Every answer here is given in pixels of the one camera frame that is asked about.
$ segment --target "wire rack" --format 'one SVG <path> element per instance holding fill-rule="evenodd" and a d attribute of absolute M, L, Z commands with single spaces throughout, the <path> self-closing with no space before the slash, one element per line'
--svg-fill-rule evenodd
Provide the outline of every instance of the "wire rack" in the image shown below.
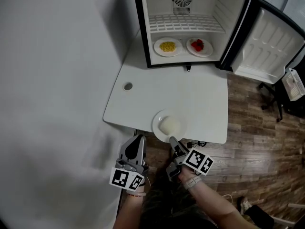
<path fill-rule="evenodd" d="M 217 20 L 210 15 L 155 15 L 149 16 L 151 33 L 173 31 L 205 31 L 224 33 Z"/>

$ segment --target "wrist strap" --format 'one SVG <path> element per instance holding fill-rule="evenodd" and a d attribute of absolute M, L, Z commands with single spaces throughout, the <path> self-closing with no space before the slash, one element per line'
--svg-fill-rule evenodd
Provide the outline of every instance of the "wrist strap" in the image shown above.
<path fill-rule="evenodd" d="M 191 187 L 195 186 L 198 182 L 202 181 L 200 176 L 195 176 L 191 179 L 189 179 L 185 184 L 185 189 L 190 189 Z"/>
<path fill-rule="evenodd" d="M 136 196 L 136 197 L 144 197 L 146 196 L 146 193 L 142 193 L 142 192 L 133 192 L 133 191 L 126 191 L 127 194 L 132 195 L 132 196 Z"/>

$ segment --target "table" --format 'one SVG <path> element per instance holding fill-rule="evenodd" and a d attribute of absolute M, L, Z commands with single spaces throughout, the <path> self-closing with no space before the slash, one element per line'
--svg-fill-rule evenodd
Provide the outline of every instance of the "table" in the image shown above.
<path fill-rule="evenodd" d="M 127 83 L 132 84 L 128 91 Z M 141 33 L 128 52 L 113 87 L 104 121 L 152 132 L 154 116 L 174 109 L 187 120 L 184 138 L 223 144 L 227 138 L 228 87 L 214 64 L 147 68 Z"/>

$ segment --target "white bowl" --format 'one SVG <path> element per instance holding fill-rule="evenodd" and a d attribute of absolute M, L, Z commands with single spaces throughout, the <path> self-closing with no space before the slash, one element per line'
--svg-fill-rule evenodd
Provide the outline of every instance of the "white bowl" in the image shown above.
<path fill-rule="evenodd" d="M 160 129 L 159 125 L 160 122 L 167 116 L 172 116 L 176 120 L 180 122 L 180 128 L 175 130 L 173 133 L 170 135 L 165 135 Z M 175 110 L 169 110 L 169 109 L 164 109 L 157 113 L 155 117 L 152 120 L 152 130 L 153 133 L 156 135 L 156 137 L 161 140 L 162 142 L 169 143 L 170 142 L 170 137 L 174 136 L 178 141 L 181 140 L 186 132 L 187 129 L 187 122 L 185 117 L 182 114 L 177 113 Z"/>

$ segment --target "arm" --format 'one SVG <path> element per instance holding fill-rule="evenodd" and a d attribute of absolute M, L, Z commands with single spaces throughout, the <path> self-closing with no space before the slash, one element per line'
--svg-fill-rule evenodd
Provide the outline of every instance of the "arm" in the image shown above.
<path fill-rule="evenodd" d="M 127 195 L 113 229 L 138 229 L 140 224 L 143 197 Z"/>
<path fill-rule="evenodd" d="M 186 166 L 182 167 L 179 179 L 184 184 L 196 174 Z M 217 192 L 210 189 L 203 181 L 189 189 L 199 207 L 222 229 L 256 229 L 246 221 L 237 209 Z"/>

